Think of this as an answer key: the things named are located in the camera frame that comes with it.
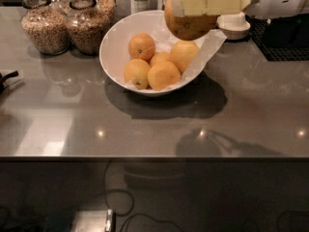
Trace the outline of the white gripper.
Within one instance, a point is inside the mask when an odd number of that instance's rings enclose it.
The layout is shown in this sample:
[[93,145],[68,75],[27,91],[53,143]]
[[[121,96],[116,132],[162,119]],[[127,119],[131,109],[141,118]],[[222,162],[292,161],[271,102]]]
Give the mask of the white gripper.
[[309,0],[171,0],[174,16],[234,15],[279,18],[309,13]]

